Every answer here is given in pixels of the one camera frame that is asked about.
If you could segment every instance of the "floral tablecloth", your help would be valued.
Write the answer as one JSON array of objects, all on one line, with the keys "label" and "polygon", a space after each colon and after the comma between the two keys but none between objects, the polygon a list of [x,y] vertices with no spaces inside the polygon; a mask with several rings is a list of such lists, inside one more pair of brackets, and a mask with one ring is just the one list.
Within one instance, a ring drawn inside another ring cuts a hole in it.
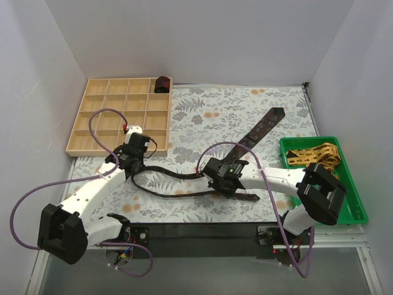
[{"label": "floral tablecloth", "polygon": [[[263,166],[281,167],[279,140],[316,136],[301,87],[282,88],[180,88],[173,90],[169,151],[146,165],[160,165],[178,173],[193,173],[203,150],[219,141],[239,141],[271,107],[283,107],[286,116],[253,151]],[[232,146],[217,147],[210,155],[223,158]],[[243,159],[253,161],[249,154]],[[72,178],[93,175],[104,157],[79,157]],[[158,173],[138,175],[136,181],[162,194],[210,190],[206,179],[180,181]],[[67,197],[81,187],[74,183]],[[91,215],[96,220],[110,212],[131,222],[248,222],[274,221],[266,191],[253,190],[258,202],[228,200],[217,194],[182,199],[161,199],[135,188],[131,181],[117,187]],[[280,213],[292,208],[290,197],[274,193]]]}]

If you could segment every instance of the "yellow patterned fabric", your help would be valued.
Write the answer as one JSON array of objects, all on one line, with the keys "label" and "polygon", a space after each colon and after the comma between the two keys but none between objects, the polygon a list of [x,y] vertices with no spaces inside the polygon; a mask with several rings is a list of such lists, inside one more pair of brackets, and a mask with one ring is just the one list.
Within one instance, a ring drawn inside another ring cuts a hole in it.
[{"label": "yellow patterned fabric", "polygon": [[308,167],[310,163],[319,163],[331,174],[334,173],[334,168],[341,162],[337,146],[331,143],[323,143],[310,149],[287,151],[287,158],[291,166],[306,165]]}]

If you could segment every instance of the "white wall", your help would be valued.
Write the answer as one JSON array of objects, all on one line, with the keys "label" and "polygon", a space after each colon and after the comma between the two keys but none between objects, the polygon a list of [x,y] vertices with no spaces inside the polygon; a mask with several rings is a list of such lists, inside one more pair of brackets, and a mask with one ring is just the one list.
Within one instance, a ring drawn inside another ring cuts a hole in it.
[{"label": "white wall", "polygon": [[[64,153],[86,78],[44,0],[0,1],[0,294],[24,294],[36,251],[14,242],[10,211],[28,190],[64,179]],[[41,210],[63,187],[34,194],[16,214],[24,242],[37,245]]]},{"label": "white wall", "polygon": [[322,135],[340,140],[368,213],[371,255],[393,291],[393,0],[356,0],[311,81]]},{"label": "white wall", "polygon": [[46,0],[87,77],[310,81],[353,0]]}]

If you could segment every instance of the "green plastic tray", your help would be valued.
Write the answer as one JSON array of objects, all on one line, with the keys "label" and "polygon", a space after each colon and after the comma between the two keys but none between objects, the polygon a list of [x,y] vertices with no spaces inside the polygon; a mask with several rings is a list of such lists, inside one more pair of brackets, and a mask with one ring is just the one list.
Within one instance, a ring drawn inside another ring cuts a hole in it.
[{"label": "green plastic tray", "polygon": [[[338,224],[364,224],[367,223],[368,217],[364,210],[362,201],[357,193],[354,181],[352,180],[351,173],[346,164],[343,151],[340,148],[337,138],[332,136],[320,137],[287,137],[281,138],[280,147],[281,155],[284,162],[284,167],[287,169],[300,168],[301,166],[290,166],[287,160],[287,151],[290,149],[308,149],[318,146],[322,143],[332,143],[338,147],[341,155],[341,163],[335,168],[335,173],[338,174],[340,181],[348,188],[340,216],[338,217]],[[292,197],[295,206],[299,206],[302,202]]]}]

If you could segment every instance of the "wooden compartment tray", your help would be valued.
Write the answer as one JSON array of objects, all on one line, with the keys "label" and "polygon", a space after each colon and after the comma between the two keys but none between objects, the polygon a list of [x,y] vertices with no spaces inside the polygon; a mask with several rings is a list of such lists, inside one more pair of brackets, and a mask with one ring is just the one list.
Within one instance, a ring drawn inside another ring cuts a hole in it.
[{"label": "wooden compartment tray", "polygon": [[[66,152],[72,157],[106,156],[88,131],[91,115],[101,108],[121,111],[129,125],[138,125],[143,134],[158,145],[154,155],[166,156],[169,139],[172,79],[169,93],[154,93],[157,78],[91,79],[87,82],[82,102],[69,137]],[[124,143],[123,120],[114,112],[102,112],[93,119],[98,139],[109,149]],[[155,145],[151,143],[147,155]]]}]

